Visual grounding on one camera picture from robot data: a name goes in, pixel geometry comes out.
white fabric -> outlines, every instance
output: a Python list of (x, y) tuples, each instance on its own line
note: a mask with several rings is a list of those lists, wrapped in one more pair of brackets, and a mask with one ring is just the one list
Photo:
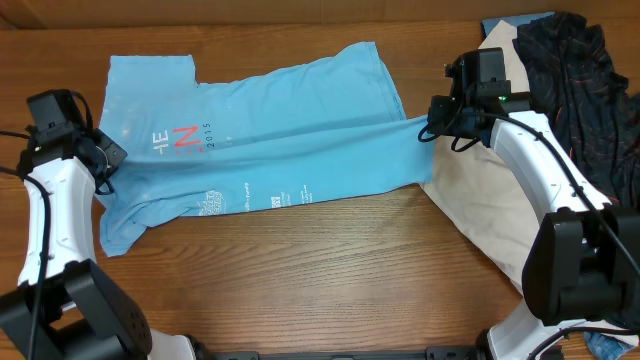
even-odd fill
[[(501, 47), (511, 91), (524, 92), (529, 91), (529, 80), (513, 47), (516, 37), (517, 29), (500, 21), (480, 49)], [(522, 294), (522, 269), (539, 228), (533, 208), (511, 170), (491, 149), (476, 144), (456, 153), (452, 142), (449, 136), (436, 139), (433, 180), (422, 189)], [(606, 321), (589, 325), (619, 329)], [(613, 337), (638, 346), (637, 336)]]

black cloth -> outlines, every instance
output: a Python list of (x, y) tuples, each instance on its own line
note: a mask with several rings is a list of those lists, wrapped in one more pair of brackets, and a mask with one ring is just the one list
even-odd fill
[(636, 206), (640, 191), (640, 95), (615, 73), (599, 25), (571, 13), (518, 27), (514, 46), (534, 109), (578, 169), (614, 204)]

blue fabric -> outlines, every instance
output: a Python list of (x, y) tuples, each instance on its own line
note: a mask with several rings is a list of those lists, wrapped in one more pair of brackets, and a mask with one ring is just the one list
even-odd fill
[(129, 154), (101, 196), (100, 240), (124, 254), (178, 216), (271, 209), (430, 181), (426, 117), (407, 120), (373, 43), (229, 84), (191, 56), (111, 58), (100, 123)]
[(633, 349), (633, 346), (600, 333), (585, 332), (584, 341), (591, 353), (599, 360), (618, 360)]
[(491, 31), (493, 31), (493, 28), (495, 28), (496, 25), (498, 25), (500, 20), (504, 20), (505, 22), (507, 22), (507, 24), (511, 26), (518, 27), (520, 25), (529, 24), (533, 20), (538, 20), (543, 17), (551, 16), (553, 14), (554, 12), (551, 11), (551, 12), (540, 13), (540, 14), (518, 15), (518, 16), (508, 16), (503, 18), (486, 19), (486, 20), (482, 20), (482, 30), (484, 31), (484, 36), (487, 37), (491, 33)]

wooden surface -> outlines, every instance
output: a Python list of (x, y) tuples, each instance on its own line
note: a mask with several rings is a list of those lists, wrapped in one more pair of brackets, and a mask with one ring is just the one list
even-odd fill
[(571, 11), (588, 18), (640, 15), (638, 0), (2, 0), (19, 28), (481, 20)]
[[(598, 20), (618, 71), (640, 83), (640, 22)], [(25, 98), (49, 88), (83, 93), (98, 117), (112, 54), (193, 54), (202, 82), (227, 82), (376, 41), (409, 116), (447, 94), (443, 64), (480, 44), (478, 23), (273, 25), (0, 33), (0, 128), (31, 123)], [(0, 164), (24, 142), (2, 139)], [(0, 177), (0, 293), (26, 254), (22, 184)], [(97, 229), (102, 210), (94, 206)], [(355, 351), (471, 344), (520, 297), (417, 186), (258, 213), (178, 219), (152, 229), (103, 269), (150, 325), (190, 333), (215, 351)], [(588, 357), (580, 336), (571, 358)], [(6, 338), (0, 358), (18, 359)]]

